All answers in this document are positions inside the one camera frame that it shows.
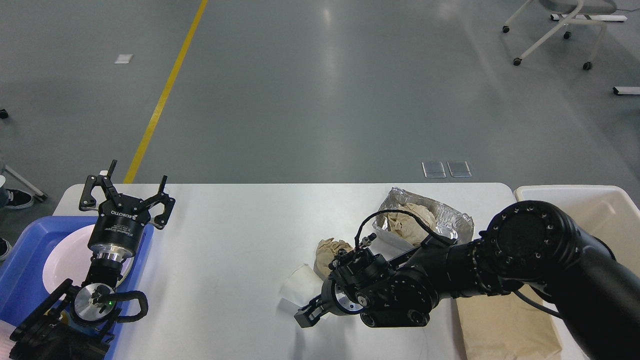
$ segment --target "white container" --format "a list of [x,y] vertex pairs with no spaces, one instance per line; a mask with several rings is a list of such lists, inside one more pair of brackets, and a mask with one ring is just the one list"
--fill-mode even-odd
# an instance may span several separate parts
[[521,186],[518,201],[542,200],[562,209],[589,234],[604,241],[619,263],[640,276],[640,210],[617,186]]

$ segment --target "aluminum foil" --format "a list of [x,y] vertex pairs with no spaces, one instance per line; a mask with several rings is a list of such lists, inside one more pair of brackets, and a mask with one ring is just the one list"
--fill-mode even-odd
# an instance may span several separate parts
[[[436,218],[436,228],[433,230],[436,233],[451,239],[457,239],[457,243],[468,243],[473,240],[474,221],[469,215],[461,213],[447,204],[410,193],[404,189],[391,188],[389,195],[382,202],[379,210],[397,209],[398,206],[404,206],[407,203],[422,205],[433,213]],[[378,235],[378,239],[399,249],[408,250],[412,248],[409,242],[389,231],[388,219],[385,215],[376,216],[373,222],[373,228],[376,235]]]

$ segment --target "white table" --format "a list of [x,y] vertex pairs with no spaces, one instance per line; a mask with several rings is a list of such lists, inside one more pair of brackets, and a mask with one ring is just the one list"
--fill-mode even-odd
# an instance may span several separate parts
[[[392,186],[468,213],[475,237],[515,201],[499,183],[169,184],[176,205],[166,228],[154,233],[138,286],[149,313],[123,327],[115,358],[466,358],[451,300],[421,328],[370,329],[359,316],[329,314],[300,329],[296,306],[278,295],[293,270],[314,262],[319,240],[353,242]],[[142,198],[157,191],[154,184],[116,188]],[[77,209],[81,192],[80,184],[70,187],[54,215],[91,215]],[[372,249],[389,255],[391,248]]]

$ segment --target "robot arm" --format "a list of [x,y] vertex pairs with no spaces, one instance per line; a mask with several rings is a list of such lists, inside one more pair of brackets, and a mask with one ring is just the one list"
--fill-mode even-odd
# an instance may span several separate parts
[[507,295],[526,284],[557,306],[590,357],[637,358],[640,279],[566,213],[546,202],[518,202],[480,235],[457,245],[430,231],[420,247],[390,261],[373,255],[366,248],[372,236],[365,238],[338,253],[322,293],[295,318],[301,327],[328,312],[360,314],[369,327],[425,326],[442,299]]

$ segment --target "black sneaker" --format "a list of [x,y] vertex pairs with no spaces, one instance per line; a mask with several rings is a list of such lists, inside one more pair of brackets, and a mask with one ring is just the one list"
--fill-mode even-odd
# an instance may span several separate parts
[[7,209],[18,210],[30,208],[33,205],[33,196],[21,190],[7,189],[9,193],[9,203]]
[[0,238],[0,261],[6,260],[11,251],[11,244],[3,238]]

